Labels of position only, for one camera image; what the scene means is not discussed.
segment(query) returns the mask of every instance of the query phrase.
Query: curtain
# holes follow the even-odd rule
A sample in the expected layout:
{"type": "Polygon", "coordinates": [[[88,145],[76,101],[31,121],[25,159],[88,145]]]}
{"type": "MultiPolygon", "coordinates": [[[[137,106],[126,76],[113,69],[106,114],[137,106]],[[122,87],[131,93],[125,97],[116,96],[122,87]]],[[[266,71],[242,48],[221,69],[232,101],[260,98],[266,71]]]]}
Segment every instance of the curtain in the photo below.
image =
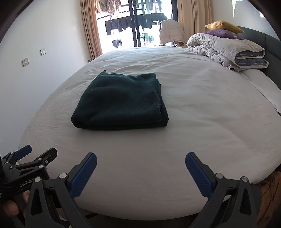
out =
{"type": "Polygon", "coordinates": [[[91,61],[102,55],[94,0],[80,0],[82,21],[91,61]]]}
{"type": "Polygon", "coordinates": [[[212,22],[210,0],[177,0],[178,22],[182,25],[186,42],[195,33],[205,31],[212,22]]]}

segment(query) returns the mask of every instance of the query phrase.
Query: bed frame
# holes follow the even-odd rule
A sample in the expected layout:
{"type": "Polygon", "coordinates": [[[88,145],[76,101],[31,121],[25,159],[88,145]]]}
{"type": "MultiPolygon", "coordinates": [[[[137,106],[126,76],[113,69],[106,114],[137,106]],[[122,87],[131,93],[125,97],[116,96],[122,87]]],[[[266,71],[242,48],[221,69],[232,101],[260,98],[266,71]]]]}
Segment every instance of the bed frame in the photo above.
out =
{"type": "Polygon", "coordinates": [[[240,33],[239,36],[265,49],[264,58],[269,61],[269,65],[262,71],[281,89],[281,42],[265,33],[240,26],[239,28],[245,32],[240,33]]]}

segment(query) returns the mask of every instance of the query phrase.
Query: finger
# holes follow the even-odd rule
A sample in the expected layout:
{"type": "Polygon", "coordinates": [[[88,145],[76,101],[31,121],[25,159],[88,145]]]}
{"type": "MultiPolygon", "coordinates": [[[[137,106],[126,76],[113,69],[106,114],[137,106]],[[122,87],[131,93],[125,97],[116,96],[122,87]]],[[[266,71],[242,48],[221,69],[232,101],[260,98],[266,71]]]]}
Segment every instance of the finger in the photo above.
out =
{"type": "Polygon", "coordinates": [[[30,191],[27,190],[25,191],[23,194],[22,194],[22,198],[23,198],[23,201],[27,204],[27,201],[28,201],[28,198],[29,198],[29,194],[30,194],[30,191]]]}
{"type": "Polygon", "coordinates": [[[16,216],[19,213],[19,208],[18,208],[17,204],[11,200],[5,202],[3,204],[3,208],[9,217],[16,216]]]}

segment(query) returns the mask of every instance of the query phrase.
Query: bed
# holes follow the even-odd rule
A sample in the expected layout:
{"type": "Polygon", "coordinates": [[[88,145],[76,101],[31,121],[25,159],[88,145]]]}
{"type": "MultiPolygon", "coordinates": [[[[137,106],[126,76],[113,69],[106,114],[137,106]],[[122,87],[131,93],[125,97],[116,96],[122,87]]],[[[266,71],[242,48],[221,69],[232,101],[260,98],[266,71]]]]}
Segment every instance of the bed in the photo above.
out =
{"type": "MultiPolygon", "coordinates": [[[[280,41],[246,29],[244,38],[266,49],[264,70],[281,88],[280,41]]],[[[281,163],[281,116],[239,72],[184,48],[134,48],[106,53],[66,80],[27,126],[19,147],[30,144],[27,162],[51,147],[58,157],[50,177],[68,172],[88,152],[97,167],[82,195],[86,210],[126,219],[162,220],[199,212],[202,197],[185,167],[194,151],[227,178],[266,178],[281,163]],[[137,75],[156,73],[169,114],[165,128],[90,131],[71,123],[78,101],[103,70],[137,75]]]]}

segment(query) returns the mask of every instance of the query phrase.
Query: hanging clothes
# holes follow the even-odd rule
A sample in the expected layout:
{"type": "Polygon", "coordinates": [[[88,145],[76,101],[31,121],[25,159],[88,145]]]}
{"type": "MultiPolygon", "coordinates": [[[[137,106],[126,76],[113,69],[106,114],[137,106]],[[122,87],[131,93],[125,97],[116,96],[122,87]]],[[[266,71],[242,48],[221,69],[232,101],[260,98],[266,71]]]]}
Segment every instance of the hanging clothes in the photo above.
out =
{"type": "Polygon", "coordinates": [[[158,7],[159,7],[159,11],[161,12],[162,10],[162,6],[161,6],[161,0],[156,0],[158,7]]]}
{"type": "Polygon", "coordinates": [[[185,47],[185,34],[182,26],[175,20],[165,20],[160,23],[159,43],[165,45],[175,42],[177,47],[185,47]]]}
{"type": "Polygon", "coordinates": [[[142,29],[144,30],[145,28],[152,28],[152,22],[153,21],[163,21],[167,20],[168,18],[163,14],[163,13],[151,13],[151,14],[146,14],[146,15],[138,15],[138,21],[139,24],[141,25],[142,29]]]}
{"type": "Polygon", "coordinates": [[[99,12],[102,12],[101,4],[101,0],[96,0],[96,8],[99,12]]]}
{"type": "Polygon", "coordinates": [[[136,0],[136,7],[138,8],[139,7],[139,1],[136,0]]]}
{"type": "Polygon", "coordinates": [[[126,30],[126,28],[131,27],[132,20],[130,16],[105,21],[105,30],[108,36],[111,34],[111,30],[113,29],[118,29],[119,32],[122,32],[123,30],[126,30]]]}
{"type": "Polygon", "coordinates": [[[114,47],[116,47],[116,48],[118,48],[119,46],[122,46],[122,41],[121,41],[121,39],[119,39],[119,40],[113,40],[113,41],[112,41],[112,45],[113,45],[114,47]]]}
{"type": "Polygon", "coordinates": [[[118,29],[119,32],[123,31],[119,18],[105,21],[105,29],[108,36],[111,34],[111,30],[113,29],[118,29]]]}
{"type": "Polygon", "coordinates": [[[142,15],[145,15],[143,0],[140,0],[142,15]]]}
{"type": "Polygon", "coordinates": [[[103,13],[109,12],[109,8],[107,8],[107,0],[101,0],[101,9],[103,13]]]}
{"type": "Polygon", "coordinates": [[[106,7],[109,8],[110,16],[112,16],[114,13],[118,13],[120,6],[121,6],[120,0],[107,0],[106,7]]]}
{"type": "Polygon", "coordinates": [[[150,13],[153,10],[153,0],[145,0],[145,6],[147,13],[150,13]]]}
{"type": "Polygon", "coordinates": [[[95,13],[99,13],[99,11],[97,9],[97,0],[94,0],[94,7],[95,7],[95,13]]]}

